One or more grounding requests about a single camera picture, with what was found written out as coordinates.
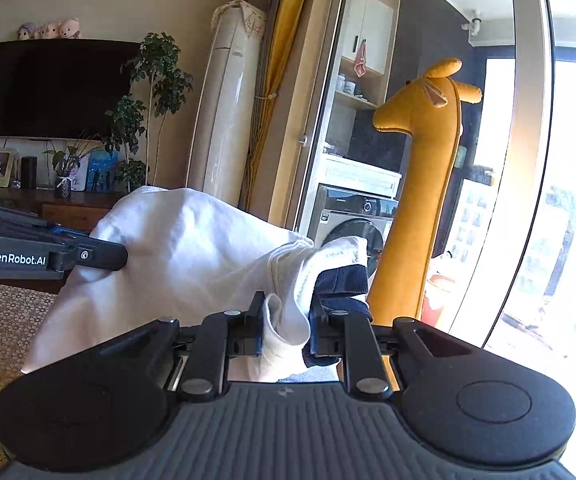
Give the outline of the yellow curtain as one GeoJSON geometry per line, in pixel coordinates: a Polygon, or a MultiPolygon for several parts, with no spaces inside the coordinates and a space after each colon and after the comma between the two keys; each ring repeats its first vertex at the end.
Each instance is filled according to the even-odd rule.
{"type": "Polygon", "coordinates": [[[269,13],[257,66],[250,144],[239,200],[239,207],[244,210],[249,210],[251,206],[278,91],[286,73],[304,5],[305,0],[268,0],[269,13]]]}

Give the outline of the blue painting canvas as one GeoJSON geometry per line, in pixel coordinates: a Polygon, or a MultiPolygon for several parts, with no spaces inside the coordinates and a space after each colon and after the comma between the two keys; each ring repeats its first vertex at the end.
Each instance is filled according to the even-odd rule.
{"type": "Polygon", "coordinates": [[[97,148],[89,155],[86,192],[112,193],[114,191],[115,174],[118,164],[118,153],[97,148]]]}

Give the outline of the washing machine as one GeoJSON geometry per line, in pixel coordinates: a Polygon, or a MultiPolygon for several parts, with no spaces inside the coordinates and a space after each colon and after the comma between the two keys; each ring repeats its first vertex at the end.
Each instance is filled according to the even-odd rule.
{"type": "Polygon", "coordinates": [[[367,275],[375,274],[384,250],[397,200],[320,184],[307,236],[317,247],[345,236],[367,240],[367,275]]]}

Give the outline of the small potted green plant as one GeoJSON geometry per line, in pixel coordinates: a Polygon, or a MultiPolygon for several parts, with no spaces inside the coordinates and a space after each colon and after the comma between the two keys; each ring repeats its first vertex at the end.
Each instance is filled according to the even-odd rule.
{"type": "Polygon", "coordinates": [[[56,148],[50,143],[50,148],[44,154],[50,158],[52,171],[56,174],[54,181],[54,195],[56,198],[69,198],[73,191],[73,180],[82,161],[88,157],[98,145],[91,141],[76,140],[64,142],[63,148],[56,148]]]}

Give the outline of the white planter with tree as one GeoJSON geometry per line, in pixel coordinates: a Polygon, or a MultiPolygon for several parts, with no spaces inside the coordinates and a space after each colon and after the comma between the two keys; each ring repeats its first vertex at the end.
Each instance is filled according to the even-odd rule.
{"type": "Polygon", "coordinates": [[[135,58],[125,65],[129,84],[144,84],[147,95],[136,98],[127,92],[104,113],[100,134],[105,151],[117,152],[116,180],[130,193],[157,178],[162,134],[166,119],[187,103],[193,76],[179,67],[181,48],[166,32],[149,32],[140,42],[135,58]]]}

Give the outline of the white t-shirt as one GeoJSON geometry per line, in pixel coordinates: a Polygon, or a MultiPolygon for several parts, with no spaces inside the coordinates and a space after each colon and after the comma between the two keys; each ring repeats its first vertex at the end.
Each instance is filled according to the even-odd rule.
{"type": "Polygon", "coordinates": [[[363,237],[316,247],[213,196],[152,186],[122,198],[92,235],[123,245],[127,262],[114,272],[76,266],[30,344],[24,373],[159,318],[199,325],[212,313],[245,312],[263,292],[262,351],[235,359],[230,378],[334,380],[330,365],[303,354],[312,299],[370,315],[363,237]]]}

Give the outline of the black cylinder speaker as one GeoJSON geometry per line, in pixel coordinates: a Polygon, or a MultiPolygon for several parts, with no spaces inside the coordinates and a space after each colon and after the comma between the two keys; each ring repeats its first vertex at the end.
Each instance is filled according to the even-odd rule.
{"type": "Polygon", "coordinates": [[[36,156],[24,156],[20,160],[20,188],[22,190],[34,190],[37,188],[37,164],[36,156]]]}

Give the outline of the black television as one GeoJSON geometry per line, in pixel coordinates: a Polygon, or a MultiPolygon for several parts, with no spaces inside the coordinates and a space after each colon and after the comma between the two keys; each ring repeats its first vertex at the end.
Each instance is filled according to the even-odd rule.
{"type": "Polygon", "coordinates": [[[137,42],[0,42],[0,138],[90,139],[130,90],[137,42]]]}

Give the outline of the wooden TV cabinet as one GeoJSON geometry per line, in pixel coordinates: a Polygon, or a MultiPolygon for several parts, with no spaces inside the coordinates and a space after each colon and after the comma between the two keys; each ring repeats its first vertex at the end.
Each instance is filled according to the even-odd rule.
{"type": "Polygon", "coordinates": [[[90,233],[123,197],[122,193],[73,192],[58,198],[53,190],[0,188],[0,206],[37,214],[66,228],[90,233]]]}

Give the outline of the white tower air conditioner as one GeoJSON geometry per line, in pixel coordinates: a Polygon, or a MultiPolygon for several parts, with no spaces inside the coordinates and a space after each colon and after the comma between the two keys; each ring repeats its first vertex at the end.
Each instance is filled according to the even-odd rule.
{"type": "Polygon", "coordinates": [[[213,14],[209,62],[193,128],[186,183],[239,203],[250,145],[257,66],[266,14],[233,0],[213,14]]]}

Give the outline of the yellow giraffe plush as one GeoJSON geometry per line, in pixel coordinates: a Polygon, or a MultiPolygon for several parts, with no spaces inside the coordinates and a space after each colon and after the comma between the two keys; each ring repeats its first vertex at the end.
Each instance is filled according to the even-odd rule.
{"type": "Polygon", "coordinates": [[[458,58],[443,58],[388,99],[373,115],[380,133],[410,137],[408,166],[368,305],[378,325],[419,318],[448,183],[462,131],[462,105],[482,91],[453,79],[458,58]]]}

